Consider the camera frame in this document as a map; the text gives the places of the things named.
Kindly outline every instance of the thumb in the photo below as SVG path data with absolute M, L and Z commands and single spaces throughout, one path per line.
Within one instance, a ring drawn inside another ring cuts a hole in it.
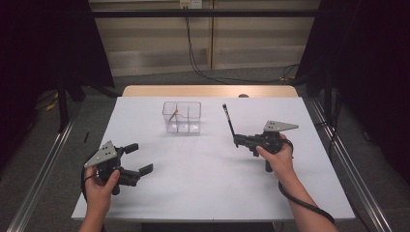
M 114 189 L 115 185 L 117 185 L 118 179 L 120 178 L 120 171 L 115 170 L 111 173 L 111 176 L 109 176 L 108 181 L 105 184 L 105 189 L 109 189 L 112 191 Z

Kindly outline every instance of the electrical cable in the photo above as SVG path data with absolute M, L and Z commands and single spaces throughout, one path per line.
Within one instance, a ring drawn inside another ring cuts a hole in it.
M 316 207 L 316 206 L 310 205 L 310 204 L 308 204 L 307 202 L 302 201 L 302 200 L 300 200 L 300 199 L 298 199 L 298 198 L 292 196 L 291 194 L 289 194 L 289 193 L 283 188 L 283 185 L 281 184 L 281 182 L 278 182 L 278 187 L 279 187 L 280 192 L 281 192 L 287 199 L 291 200 L 292 202 L 294 202 L 294 203 L 296 203 L 296 204 L 298 204 L 298 205 L 300 205 L 300 206 L 302 206 L 302 207 L 304 207 L 304 208 L 306 208 L 306 209 L 308 209 L 308 210 L 311 210 L 311 211 L 315 212 L 315 213 L 318 214 L 318 215 L 321 215 L 321 216 L 325 217 L 325 218 L 326 218 L 327 220 L 329 220 L 332 224 L 335 224 L 334 218 L 333 218 L 329 213 L 327 213 L 326 211 L 324 211 L 324 210 L 322 210 L 322 209 L 320 209 L 320 208 L 318 208 L 318 207 Z
M 288 75 L 295 67 L 298 67 L 298 66 L 299 66 L 299 64 L 293 64 L 293 65 L 288 65 L 288 66 L 286 66 L 286 67 L 283 68 L 283 71 L 282 71 L 283 76 L 282 76 L 282 78 L 281 78 L 281 79 L 283 79 L 282 85 L 285 84 L 287 75 Z
M 283 81 L 283 77 L 277 78 L 277 79 L 273 79 L 273 80 L 263 81 L 263 80 L 249 80 L 249 79 L 239 79 L 239 78 L 220 77 L 220 76 L 218 76 L 218 77 L 211 77 L 211 76 L 208 76 L 208 75 L 204 74 L 204 73 L 197 67 L 196 61 L 195 61 L 195 57 L 194 57 L 194 55 L 193 55 L 192 42 L 191 42 L 191 39 L 190 39 L 190 20 L 189 20 L 188 17 L 186 17 L 186 24 L 187 24 L 188 44 L 189 44 L 189 50 L 190 50 L 190 65 L 192 66 L 193 71 L 194 71 L 197 75 L 199 75 L 199 76 L 201 76 L 201 77 L 204 77 L 204 78 L 207 78 L 207 79 L 212 79 L 212 80 L 214 80 L 214 81 L 216 81 L 216 82 L 219 82 L 219 83 L 225 84 L 225 85 L 229 85 L 229 84 L 226 83 L 226 82 L 224 82 L 223 80 L 244 81 L 244 82 L 261 83 L 261 84 L 268 84 L 268 83 L 275 83 L 275 82 L 278 82 L 278 81 Z
M 91 175 L 89 177 L 84 178 L 84 185 L 85 185 L 85 183 L 87 182 L 88 179 L 93 178 L 93 177 L 98 177 L 98 176 L 99 176 L 98 174 L 94 174 L 94 175 Z
M 329 125 L 329 124 L 330 124 L 330 125 L 333 126 L 333 128 L 334 128 L 333 133 L 332 133 L 332 137 L 331 137 L 331 141 L 329 142 L 329 153 L 328 153 L 328 156 L 329 156 L 329 159 L 330 159 L 332 165 L 333 165 L 333 162 L 332 162 L 332 153 L 331 153 L 331 151 L 332 151 L 332 144 L 333 144 L 333 142 L 335 141 L 335 138 L 336 138 L 336 136 L 337 136 L 337 122 L 338 122 L 338 115 L 340 114 L 340 111 L 341 111 L 341 102 L 342 102 L 342 97 L 341 97 L 341 95 L 340 95 L 340 92 L 337 91 L 337 98 L 336 98 L 336 100 L 335 100 L 335 108 L 334 108 L 334 112 L 333 112 L 333 114 L 332 114 L 331 122 L 325 121 L 325 122 L 321 122 L 321 123 L 315 124 L 315 126 L 316 126 L 316 125 L 323 125 L 323 126 L 325 126 L 325 125 Z M 357 211 L 356 207 L 352 204 L 352 201 L 349 199 L 349 196 L 348 196 L 347 193 L 346 193 L 346 198 L 347 198 L 347 201 L 349 202 L 350 206 L 352 207 L 353 213 L 354 213 L 355 216 L 359 219 L 359 221 L 362 223 L 362 225 L 365 227 L 366 231 L 367 231 L 367 232 L 371 232 L 371 230 L 370 230 L 370 228 L 368 227 L 368 225 L 366 224 L 365 220 L 364 220 L 364 219 L 362 218 L 362 216 L 359 214 L 359 212 Z

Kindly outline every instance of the clear plastic container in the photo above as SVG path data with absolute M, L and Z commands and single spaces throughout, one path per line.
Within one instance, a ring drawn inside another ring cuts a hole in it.
M 200 133 L 201 103 L 197 101 L 167 101 L 163 104 L 163 119 L 167 132 Z

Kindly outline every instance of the table surface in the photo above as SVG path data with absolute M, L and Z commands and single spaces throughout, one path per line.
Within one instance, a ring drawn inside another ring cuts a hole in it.
M 123 97 L 220 97 L 237 98 L 246 94 L 250 98 L 298 97 L 288 85 L 131 85 Z
M 166 132 L 161 115 L 165 102 L 201 102 L 201 132 Z M 284 133 L 295 146 L 294 166 L 302 183 L 319 207 L 334 218 L 354 217 L 303 100 L 293 96 L 118 98 L 102 144 L 111 140 L 120 147 L 137 142 L 139 150 L 122 157 L 123 167 L 137 170 L 153 163 L 154 171 L 142 177 L 135 188 L 121 186 L 121 193 L 112 197 L 107 218 L 140 222 L 292 219 L 278 181 L 264 170 L 264 159 L 233 144 L 223 103 L 228 106 L 235 132 L 240 134 L 261 133 L 267 120 L 299 125 Z M 85 211 L 80 195 L 72 217 L 83 219 Z

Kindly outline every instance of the metal rail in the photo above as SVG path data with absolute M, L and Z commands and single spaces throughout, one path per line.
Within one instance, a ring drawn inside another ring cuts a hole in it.
M 324 109 L 322 105 L 320 104 L 320 102 L 318 100 L 311 100 L 311 104 L 313 105 L 313 108 L 317 116 L 319 117 L 319 119 L 325 122 Z M 332 140 L 334 131 L 335 130 L 333 127 L 325 126 L 325 132 L 329 136 L 330 140 Z M 333 146 L 337 152 L 337 155 L 344 169 L 347 172 L 347 175 L 352 181 L 352 184 L 356 192 L 358 193 L 360 199 L 362 200 L 368 215 L 373 221 L 373 224 L 376 227 L 377 231 L 380 231 L 380 232 L 392 231 L 392 228 L 390 227 L 385 216 L 383 215 L 382 209 L 380 208 L 377 201 L 374 199 L 373 195 L 368 189 L 365 181 L 360 175 L 353 160 L 350 159 L 349 154 L 347 153 L 343 143 L 341 142 L 337 134 L 335 134 L 334 136 Z
M 58 17 L 336 17 L 343 11 L 273 10 L 273 9 L 175 9 L 175 10 L 93 10 L 17 12 L 26 15 L 53 15 Z
M 7 232 L 21 232 L 24 231 L 47 183 L 48 177 L 58 160 L 58 157 L 61 153 L 61 150 L 64 147 L 64 144 L 69 137 L 69 134 L 73 127 L 73 121 L 78 115 L 79 108 L 81 104 L 79 103 L 78 106 L 75 108 L 73 112 L 73 117 L 66 125 L 66 127 L 58 133 L 54 144 L 48 153 L 47 158 L 44 161 L 42 168 L 40 169 L 39 174 L 36 177 L 33 185 L 29 189 L 26 197 L 24 198 L 23 202 L 21 203 L 20 207 L 18 208 L 17 212 L 15 213 L 15 217 L 13 218 Z

